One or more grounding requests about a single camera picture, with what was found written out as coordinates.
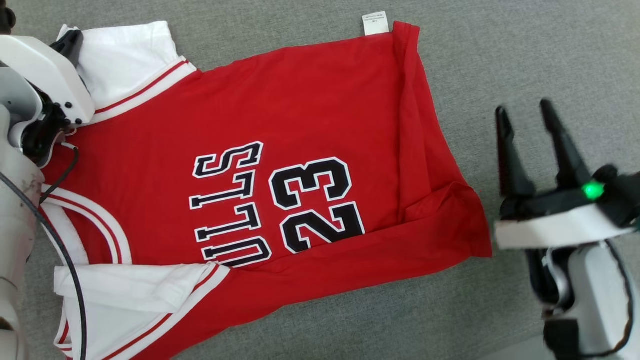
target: red jersey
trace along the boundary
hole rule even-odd
[[[177,61],[68,139],[79,162],[44,211],[76,259],[218,264],[189,309],[104,358],[167,358],[287,304],[491,256],[418,34],[396,22],[208,72]],[[56,149],[49,183],[72,155]]]

